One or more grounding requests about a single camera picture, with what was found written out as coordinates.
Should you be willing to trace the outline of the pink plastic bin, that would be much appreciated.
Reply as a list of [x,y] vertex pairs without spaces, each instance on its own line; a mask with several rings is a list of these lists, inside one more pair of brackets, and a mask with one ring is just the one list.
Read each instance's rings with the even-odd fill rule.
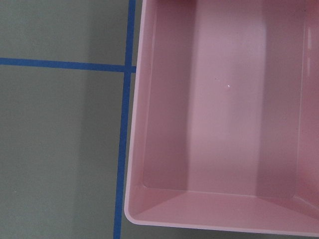
[[124,211],[319,235],[318,1],[143,1]]

